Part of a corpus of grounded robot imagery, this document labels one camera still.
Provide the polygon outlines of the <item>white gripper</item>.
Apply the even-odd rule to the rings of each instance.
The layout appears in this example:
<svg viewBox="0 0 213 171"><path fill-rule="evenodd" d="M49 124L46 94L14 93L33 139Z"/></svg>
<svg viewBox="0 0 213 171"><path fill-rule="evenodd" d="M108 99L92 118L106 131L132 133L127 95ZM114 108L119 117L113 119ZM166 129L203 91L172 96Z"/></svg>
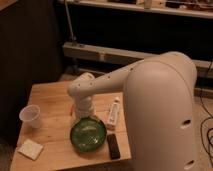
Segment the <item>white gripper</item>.
<svg viewBox="0 0 213 171"><path fill-rule="evenodd" d="M91 97L75 100L75 115L77 118L86 118L94 114Z"/></svg>

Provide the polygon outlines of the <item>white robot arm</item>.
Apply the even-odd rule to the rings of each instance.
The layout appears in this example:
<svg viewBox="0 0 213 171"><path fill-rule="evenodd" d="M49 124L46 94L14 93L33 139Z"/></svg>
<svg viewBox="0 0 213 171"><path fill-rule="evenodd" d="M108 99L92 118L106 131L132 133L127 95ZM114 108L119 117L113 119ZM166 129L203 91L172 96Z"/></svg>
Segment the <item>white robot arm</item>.
<svg viewBox="0 0 213 171"><path fill-rule="evenodd" d="M148 57L98 78L86 73L68 94L85 117L94 94L121 91L134 171L200 171L196 150L194 87L197 70L183 53Z"/></svg>

